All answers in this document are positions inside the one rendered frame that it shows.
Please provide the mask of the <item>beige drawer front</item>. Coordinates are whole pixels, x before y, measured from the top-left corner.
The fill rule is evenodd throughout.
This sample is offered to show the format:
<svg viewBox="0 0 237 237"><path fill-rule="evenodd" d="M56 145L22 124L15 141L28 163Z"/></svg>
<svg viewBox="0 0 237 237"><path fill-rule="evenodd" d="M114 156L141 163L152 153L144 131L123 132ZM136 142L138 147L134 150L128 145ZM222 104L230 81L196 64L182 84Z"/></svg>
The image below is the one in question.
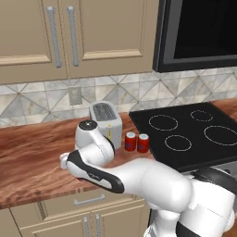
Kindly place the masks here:
<svg viewBox="0 0 237 237"><path fill-rule="evenodd" d="M106 196L105 200L81 206L74 205L74 199L77 199L78 201L83 201L98 197L102 193ZM143 198L133 194L111 193L104 189L95 189L83 193L75 193L41 201L41 208L43 209L43 212L45 214L45 219L50 219L70 216L72 214L83 213L96 209L137 203L138 201L143 201Z"/></svg>

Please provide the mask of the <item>silver oven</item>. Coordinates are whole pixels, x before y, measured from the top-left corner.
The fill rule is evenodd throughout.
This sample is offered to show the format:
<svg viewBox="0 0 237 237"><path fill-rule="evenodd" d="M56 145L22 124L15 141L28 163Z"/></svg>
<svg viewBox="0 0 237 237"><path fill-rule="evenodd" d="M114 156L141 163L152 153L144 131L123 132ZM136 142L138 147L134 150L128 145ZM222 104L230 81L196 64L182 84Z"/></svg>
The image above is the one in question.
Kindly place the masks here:
<svg viewBox="0 0 237 237"><path fill-rule="evenodd" d="M215 168L225 170L229 172L232 177L237 180L237 160L225 164L216 165Z"/></svg>

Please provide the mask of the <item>grey wall socket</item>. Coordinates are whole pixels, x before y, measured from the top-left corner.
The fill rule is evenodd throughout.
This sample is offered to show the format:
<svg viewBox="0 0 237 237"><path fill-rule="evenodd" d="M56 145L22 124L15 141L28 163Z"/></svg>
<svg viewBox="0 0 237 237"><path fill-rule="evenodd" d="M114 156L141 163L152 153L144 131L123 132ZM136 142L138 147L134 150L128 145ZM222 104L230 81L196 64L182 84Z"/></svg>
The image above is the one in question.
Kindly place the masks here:
<svg viewBox="0 0 237 237"><path fill-rule="evenodd" d="M81 87L70 86L68 87L68 91L69 91L69 103L72 106L81 105L82 104Z"/></svg>

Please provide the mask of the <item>black microwave oven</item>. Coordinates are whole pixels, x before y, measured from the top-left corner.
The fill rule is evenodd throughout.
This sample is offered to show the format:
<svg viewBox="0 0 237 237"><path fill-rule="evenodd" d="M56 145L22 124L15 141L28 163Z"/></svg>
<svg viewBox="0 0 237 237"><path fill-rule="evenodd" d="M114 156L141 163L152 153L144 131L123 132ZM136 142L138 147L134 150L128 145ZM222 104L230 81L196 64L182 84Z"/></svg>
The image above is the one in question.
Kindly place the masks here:
<svg viewBox="0 0 237 237"><path fill-rule="evenodd" d="M153 70L237 67L237 0L159 0Z"/></svg>

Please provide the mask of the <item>beige wall cupboard door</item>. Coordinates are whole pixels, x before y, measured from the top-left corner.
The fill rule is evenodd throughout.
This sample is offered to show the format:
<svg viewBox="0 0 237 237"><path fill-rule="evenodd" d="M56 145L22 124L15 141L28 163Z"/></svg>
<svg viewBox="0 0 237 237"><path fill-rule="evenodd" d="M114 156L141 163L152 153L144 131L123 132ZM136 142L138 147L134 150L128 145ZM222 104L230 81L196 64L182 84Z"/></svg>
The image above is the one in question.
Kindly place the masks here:
<svg viewBox="0 0 237 237"><path fill-rule="evenodd" d="M59 0L71 78L152 69L159 0ZM73 66L68 6L74 7L79 66Z"/></svg>
<svg viewBox="0 0 237 237"><path fill-rule="evenodd" d="M48 6L55 9L61 68L55 64ZM0 0L0 84L66 77L59 0Z"/></svg>

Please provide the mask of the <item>silver toaster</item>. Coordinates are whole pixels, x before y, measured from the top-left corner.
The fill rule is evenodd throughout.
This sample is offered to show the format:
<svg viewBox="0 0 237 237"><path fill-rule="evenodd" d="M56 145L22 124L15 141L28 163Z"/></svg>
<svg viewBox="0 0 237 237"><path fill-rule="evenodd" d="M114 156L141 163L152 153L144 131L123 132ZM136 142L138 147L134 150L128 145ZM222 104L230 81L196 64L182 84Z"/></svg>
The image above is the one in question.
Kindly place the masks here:
<svg viewBox="0 0 237 237"><path fill-rule="evenodd" d="M111 102L93 102L89 106L90 118L97 122L99 131L115 146L121 147L122 119Z"/></svg>

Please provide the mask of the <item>beige base cupboard door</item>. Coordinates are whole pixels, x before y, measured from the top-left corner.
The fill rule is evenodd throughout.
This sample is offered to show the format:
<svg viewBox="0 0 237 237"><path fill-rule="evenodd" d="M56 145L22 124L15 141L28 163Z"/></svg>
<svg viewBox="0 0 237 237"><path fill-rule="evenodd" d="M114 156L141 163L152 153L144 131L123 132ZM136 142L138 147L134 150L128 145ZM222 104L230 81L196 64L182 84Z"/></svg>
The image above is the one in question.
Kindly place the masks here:
<svg viewBox="0 0 237 237"><path fill-rule="evenodd" d="M100 214L101 237L143 237L148 224L149 208L144 201L138 201L92 211L94 237L96 237L95 214Z"/></svg>
<svg viewBox="0 0 237 237"><path fill-rule="evenodd" d="M23 237L85 237L83 218L87 217L90 231L90 214L78 214L47 221L20 229Z"/></svg>

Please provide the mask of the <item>black hob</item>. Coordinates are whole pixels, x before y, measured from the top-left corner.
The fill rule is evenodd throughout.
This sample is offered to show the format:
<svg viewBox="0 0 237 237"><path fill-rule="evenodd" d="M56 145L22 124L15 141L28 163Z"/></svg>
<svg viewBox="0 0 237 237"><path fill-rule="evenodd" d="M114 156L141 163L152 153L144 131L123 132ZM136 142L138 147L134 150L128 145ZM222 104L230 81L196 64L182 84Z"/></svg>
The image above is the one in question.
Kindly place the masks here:
<svg viewBox="0 0 237 237"><path fill-rule="evenodd" d="M129 114L154 158L179 172L237 161L237 121L211 103Z"/></svg>

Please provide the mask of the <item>beige base cupboard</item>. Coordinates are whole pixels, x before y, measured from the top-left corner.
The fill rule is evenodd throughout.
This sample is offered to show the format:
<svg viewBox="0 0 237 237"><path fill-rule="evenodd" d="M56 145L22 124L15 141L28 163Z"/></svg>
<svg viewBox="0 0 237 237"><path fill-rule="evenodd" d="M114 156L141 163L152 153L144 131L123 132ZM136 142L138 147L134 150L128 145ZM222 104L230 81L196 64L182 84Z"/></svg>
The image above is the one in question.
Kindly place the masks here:
<svg viewBox="0 0 237 237"><path fill-rule="evenodd" d="M8 209L0 210L0 237L21 237Z"/></svg>

